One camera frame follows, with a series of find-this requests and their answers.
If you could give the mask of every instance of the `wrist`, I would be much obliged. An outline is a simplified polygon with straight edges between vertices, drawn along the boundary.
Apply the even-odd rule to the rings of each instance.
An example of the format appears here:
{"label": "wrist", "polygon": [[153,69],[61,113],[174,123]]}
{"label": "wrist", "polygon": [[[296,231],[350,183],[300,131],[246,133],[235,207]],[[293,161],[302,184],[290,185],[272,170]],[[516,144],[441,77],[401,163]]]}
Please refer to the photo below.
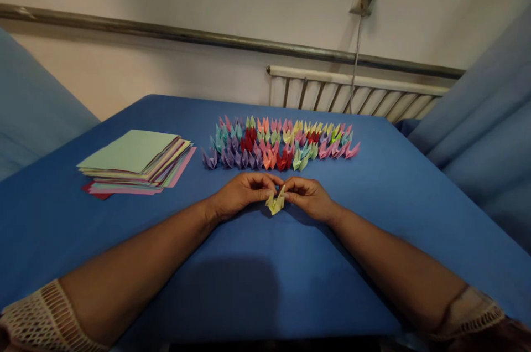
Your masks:
{"label": "wrist", "polygon": [[203,218],[205,224],[209,227],[216,227],[221,222],[220,216],[216,211],[216,204],[214,202],[214,196],[210,196],[203,201],[200,201],[200,217]]}
{"label": "wrist", "polygon": [[326,218],[325,223],[329,227],[334,228],[339,222],[341,222],[346,217],[347,211],[348,210],[341,204],[332,201],[332,206],[330,207],[329,215],[328,218]]}

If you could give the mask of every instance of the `yellow origami crane in hands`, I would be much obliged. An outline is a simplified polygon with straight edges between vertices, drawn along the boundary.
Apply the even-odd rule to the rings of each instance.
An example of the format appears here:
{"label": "yellow origami crane in hands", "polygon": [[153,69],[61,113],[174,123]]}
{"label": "yellow origami crane in hands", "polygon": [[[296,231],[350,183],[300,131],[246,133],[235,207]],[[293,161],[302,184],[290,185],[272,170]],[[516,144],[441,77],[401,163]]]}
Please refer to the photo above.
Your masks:
{"label": "yellow origami crane in hands", "polygon": [[278,194],[277,198],[273,198],[273,196],[271,196],[265,202],[265,206],[269,208],[269,210],[271,211],[271,216],[279,213],[280,210],[284,208],[284,189],[285,188],[286,186],[282,186],[282,189],[280,190],[280,193]]}

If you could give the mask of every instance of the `white wall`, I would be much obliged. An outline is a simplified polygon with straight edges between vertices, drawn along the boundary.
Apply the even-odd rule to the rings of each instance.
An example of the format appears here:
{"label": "white wall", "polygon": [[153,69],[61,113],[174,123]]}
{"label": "white wall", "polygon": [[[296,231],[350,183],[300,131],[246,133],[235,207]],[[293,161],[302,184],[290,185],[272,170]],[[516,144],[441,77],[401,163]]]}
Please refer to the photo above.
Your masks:
{"label": "white wall", "polygon": [[[353,51],[352,0],[0,0]],[[469,67],[531,0],[379,0],[361,52]],[[267,104],[267,64],[316,63],[144,38],[2,21],[99,118],[149,93]]]}

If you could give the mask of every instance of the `crocheted cuff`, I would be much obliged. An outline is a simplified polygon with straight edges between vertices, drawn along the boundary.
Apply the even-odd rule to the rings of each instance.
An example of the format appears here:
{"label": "crocheted cuff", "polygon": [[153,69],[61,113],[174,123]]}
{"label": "crocheted cuff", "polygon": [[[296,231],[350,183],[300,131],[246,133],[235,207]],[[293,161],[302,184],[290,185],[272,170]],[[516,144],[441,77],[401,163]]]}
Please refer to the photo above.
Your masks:
{"label": "crocheted cuff", "polygon": [[0,327],[11,344],[28,350],[105,352],[109,347],[85,335],[57,280],[7,306]]}
{"label": "crocheted cuff", "polygon": [[505,313],[488,295],[469,287],[452,302],[441,328],[428,334],[435,342],[445,342],[465,334],[479,333],[505,318]]}

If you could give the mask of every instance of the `forearm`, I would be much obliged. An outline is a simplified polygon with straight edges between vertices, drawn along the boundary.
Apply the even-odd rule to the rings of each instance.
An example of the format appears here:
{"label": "forearm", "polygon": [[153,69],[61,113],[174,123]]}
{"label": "forearm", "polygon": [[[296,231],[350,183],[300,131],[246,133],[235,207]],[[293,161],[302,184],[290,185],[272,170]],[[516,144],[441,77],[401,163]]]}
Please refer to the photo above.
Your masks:
{"label": "forearm", "polygon": [[216,224],[201,201],[60,278],[85,333],[116,342]]}
{"label": "forearm", "polygon": [[383,293],[418,328],[435,330],[466,283],[411,244],[343,207],[330,227]]}

